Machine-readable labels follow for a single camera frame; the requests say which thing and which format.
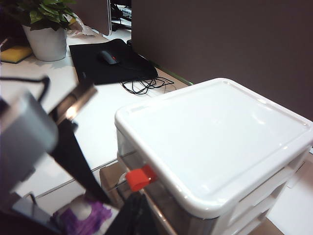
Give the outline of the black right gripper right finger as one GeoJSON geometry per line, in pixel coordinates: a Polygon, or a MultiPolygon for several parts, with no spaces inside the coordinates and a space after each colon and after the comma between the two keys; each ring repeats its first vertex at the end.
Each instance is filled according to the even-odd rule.
{"type": "Polygon", "coordinates": [[[134,223],[134,235],[156,235],[157,227],[151,208],[144,194],[139,197],[139,206],[134,223]]]}

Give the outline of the metal left gripper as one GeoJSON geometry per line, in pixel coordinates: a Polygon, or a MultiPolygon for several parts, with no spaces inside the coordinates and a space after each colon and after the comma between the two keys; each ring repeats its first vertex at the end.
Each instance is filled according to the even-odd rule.
{"type": "Polygon", "coordinates": [[[85,80],[69,92],[50,112],[50,117],[58,125],[58,142],[50,156],[94,199],[110,204],[108,194],[97,182],[83,155],[70,121],[96,93],[94,84],[85,80]]]}

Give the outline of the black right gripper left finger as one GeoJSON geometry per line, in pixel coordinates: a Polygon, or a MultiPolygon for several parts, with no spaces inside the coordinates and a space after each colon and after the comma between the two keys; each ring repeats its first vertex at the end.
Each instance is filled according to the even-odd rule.
{"type": "Polygon", "coordinates": [[[135,235],[140,206],[140,195],[131,194],[107,229],[105,235],[135,235]]]}

